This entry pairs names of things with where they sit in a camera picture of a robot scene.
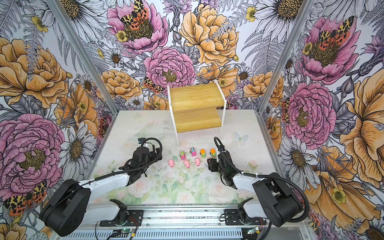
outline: pink toy pig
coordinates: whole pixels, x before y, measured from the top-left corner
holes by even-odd
[[[170,167],[174,167],[174,166],[175,166],[175,162],[174,162],[172,159],[170,159],[170,160],[168,161],[168,165],[169,165]]]
[[[185,165],[186,168],[189,168],[189,167],[191,166],[191,165],[189,164],[188,160],[185,160],[185,161],[184,161],[184,165]]]
[[[200,159],[198,157],[195,159],[195,163],[196,163],[196,166],[200,166]]]

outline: toy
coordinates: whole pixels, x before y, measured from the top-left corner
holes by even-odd
[[[180,151],[180,157],[181,157],[181,161],[184,161],[185,159],[187,159],[183,151]]]
[[[175,166],[175,162],[174,162],[172,159],[170,159],[170,160],[168,161],[168,165],[169,165],[170,167],[174,167],[174,166]]]
[[[207,155],[205,154],[204,149],[201,149],[201,150],[200,150],[200,155],[201,155],[202,158],[205,158],[205,157],[207,156]]]
[[[211,149],[210,154],[211,154],[212,157],[216,157],[216,152],[215,152],[215,150],[213,148]]]
[[[184,161],[184,165],[185,165],[186,168],[189,168],[189,167],[191,166],[191,165],[189,164],[188,160],[185,160],[185,161]]]
[[[193,147],[191,147],[191,154],[192,154],[192,157],[196,156],[196,152],[195,152],[195,149]]]
[[[195,159],[195,164],[196,166],[200,166],[200,159],[198,157]]]

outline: floral table mat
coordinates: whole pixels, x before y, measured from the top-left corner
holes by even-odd
[[[134,184],[113,190],[94,202],[118,199],[125,204],[215,204],[239,203],[251,192],[225,186],[217,172],[207,167],[209,150],[215,148],[215,129],[205,129],[179,134],[181,145],[177,147],[176,137],[169,111],[121,111],[97,160],[91,177],[98,177],[116,171],[132,158],[140,137],[155,137],[163,145],[163,160],[152,164]],[[230,152],[234,164],[251,173],[274,172],[259,124],[253,110],[230,110],[226,112],[221,140]],[[194,147],[200,158],[200,149],[205,149],[207,158],[196,166],[189,148]],[[180,159],[180,151],[186,153],[190,168]],[[171,168],[168,160],[175,166]]]

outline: pink peony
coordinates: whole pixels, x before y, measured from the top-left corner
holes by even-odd
[[[301,139],[308,149],[321,147],[335,128],[336,113],[331,107],[332,96],[326,87],[320,83],[300,83],[290,97],[287,135]]]
[[[0,123],[0,197],[4,201],[27,193],[42,181],[52,187],[61,176],[58,168],[64,134],[52,121],[23,114],[17,121]]]
[[[123,8],[108,8],[108,24],[111,34],[115,34],[117,42],[124,47],[125,55],[141,54],[146,51],[153,51],[159,46],[164,46],[168,40],[168,22],[166,17],[161,18],[153,3],[151,6],[143,0],[144,8],[148,10],[148,19],[140,24],[139,29],[132,30],[130,26],[125,27],[120,20],[121,17],[132,15],[134,5],[130,7],[123,5]]]
[[[195,68],[188,55],[179,53],[169,47],[159,48],[153,52],[152,57],[144,60],[147,77],[155,85],[163,87],[163,93],[168,95],[167,85],[170,88],[192,85],[195,81]]]
[[[336,23],[336,19],[332,22],[329,18],[319,18],[313,28],[310,30],[309,36],[304,38],[305,46],[302,50],[303,54],[296,61],[296,70],[304,76],[309,76],[313,81],[322,81],[329,85],[341,78],[355,63],[358,54],[353,54],[356,49],[356,42],[359,38],[360,31],[356,30],[356,18],[348,31],[349,36],[341,45],[330,44],[325,50],[319,49],[319,33],[321,31],[329,31],[339,28],[342,22]]]

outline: wooden shelf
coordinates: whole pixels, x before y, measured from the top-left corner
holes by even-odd
[[[172,111],[174,114],[192,109],[199,109],[198,111],[200,111],[200,108],[216,108],[224,106],[224,100],[220,90],[216,84],[212,83],[171,88],[170,95],[172,100]],[[199,116],[195,116],[195,118],[200,118],[202,115],[203,114],[199,114]]]
[[[174,117],[177,132],[188,132],[212,127],[221,127],[221,120],[217,113],[216,107],[177,112],[174,113]]]

